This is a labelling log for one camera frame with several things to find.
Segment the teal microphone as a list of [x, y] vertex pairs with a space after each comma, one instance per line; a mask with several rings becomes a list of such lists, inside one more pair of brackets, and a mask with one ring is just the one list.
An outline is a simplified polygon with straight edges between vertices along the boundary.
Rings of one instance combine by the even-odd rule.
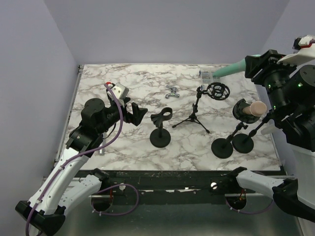
[[222, 78], [228, 75], [240, 73], [240, 72], [249, 72], [251, 70], [251, 65], [248, 63], [249, 59], [241, 59], [238, 62], [232, 63], [225, 67], [222, 67], [216, 71], [212, 72], [213, 78]]

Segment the black round-base mic stand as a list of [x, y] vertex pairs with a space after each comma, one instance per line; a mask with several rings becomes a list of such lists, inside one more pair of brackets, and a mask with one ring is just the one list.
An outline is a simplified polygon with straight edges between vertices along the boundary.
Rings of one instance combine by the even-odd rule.
[[164, 148], [169, 145], [171, 141], [170, 133], [163, 128], [163, 122], [172, 118], [172, 108], [166, 107], [161, 110], [158, 114], [152, 114], [150, 116], [151, 121], [156, 126], [150, 134], [150, 142], [157, 148]]

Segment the pink microphone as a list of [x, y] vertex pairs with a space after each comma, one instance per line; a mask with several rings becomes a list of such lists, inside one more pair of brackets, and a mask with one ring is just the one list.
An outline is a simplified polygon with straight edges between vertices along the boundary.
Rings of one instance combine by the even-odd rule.
[[252, 115], [255, 117], [260, 117], [267, 111], [267, 106], [261, 101], [253, 102], [251, 105], [245, 107], [242, 112], [246, 115]]

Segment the black tripod shock-mount stand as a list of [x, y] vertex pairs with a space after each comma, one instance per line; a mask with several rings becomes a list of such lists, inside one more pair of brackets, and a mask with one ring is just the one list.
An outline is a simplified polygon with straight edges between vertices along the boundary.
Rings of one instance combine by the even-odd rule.
[[224, 101], [230, 96], [230, 89], [227, 85], [220, 82], [210, 83], [207, 87], [199, 86], [196, 89], [196, 102], [192, 104], [192, 113], [188, 116], [188, 118], [173, 125], [172, 128], [176, 128], [185, 122], [193, 122], [201, 125], [209, 134], [210, 131], [200, 122], [197, 116], [204, 114], [208, 110], [205, 105], [206, 101], [200, 101], [202, 97], [206, 96], [215, 101]]

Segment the grey mesh microphone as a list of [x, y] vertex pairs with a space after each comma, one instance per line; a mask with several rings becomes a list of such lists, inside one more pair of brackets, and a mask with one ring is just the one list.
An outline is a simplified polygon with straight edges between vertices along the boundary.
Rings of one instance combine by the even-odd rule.
[[106, 140], [103, 140], [102, 143], [100, 144], [101, 149], [98, 151], [99, 155], [103, 156], [105, 152], [105, 147], [104, 145], [106, 144]]

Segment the black stand of pink microphone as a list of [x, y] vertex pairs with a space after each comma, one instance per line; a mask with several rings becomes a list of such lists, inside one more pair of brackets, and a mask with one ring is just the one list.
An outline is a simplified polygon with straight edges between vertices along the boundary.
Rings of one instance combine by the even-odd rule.
[[259, 120], [259, 117], [254, 116], [251, 112], [243, 112], [244, 108], [249, 108], [250, 104], [246, 102], [244, 98], [240, 99], [233, 107], [232, 114], [239, 121], [234, 131], [230, 133], [226, 138], [217, 138], [211, 144], [212, 153], [220, 158], [227, 159], [233, 153], [232, 140], [236, 133], [242, 128], [247, 129], [249, 124], [253, 124]]

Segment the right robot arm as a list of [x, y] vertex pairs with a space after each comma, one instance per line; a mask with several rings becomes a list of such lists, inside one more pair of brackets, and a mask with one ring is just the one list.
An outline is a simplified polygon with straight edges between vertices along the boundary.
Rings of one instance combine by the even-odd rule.
[[233, 193], [250, 189], [274, 200], [285, 213], [315, 220], [315, 67], [305, 56], [268, 50], [245, 57], [245, 77], [265, 87], [268, 118], [286, 137], [296, 157], [296, 179], [275, 179], [238, 168], [226, 181]]

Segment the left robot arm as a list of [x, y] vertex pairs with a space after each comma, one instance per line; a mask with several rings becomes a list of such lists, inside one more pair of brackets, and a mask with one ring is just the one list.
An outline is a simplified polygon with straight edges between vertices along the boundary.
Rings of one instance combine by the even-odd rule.
[[[138, 126], [146, 108], [132, 103], [132, 112], [126, 109], [128, 97], [109, 97], [106, 107], [99, 98], [88, 100], [81, 111], [81, 121], [69, 135], [58, 163], [42, 186], [28, 200], [19, 201], [15, 210], [25, 219], [25, 234], [30, 235], [30, 227], [38, 234], [55, 235], [65, 222], [69, 212], [91, 194], [104, 194], [116, 188], [106, 172], [96, 168], [78, 185], [67, 190], [73, 178], [91, 156], [103, 147], [112, 144], [120, 135], [123, 123]], [[103, 134], [118, 124], [119, 130], [112, 140], [102, 145]]]

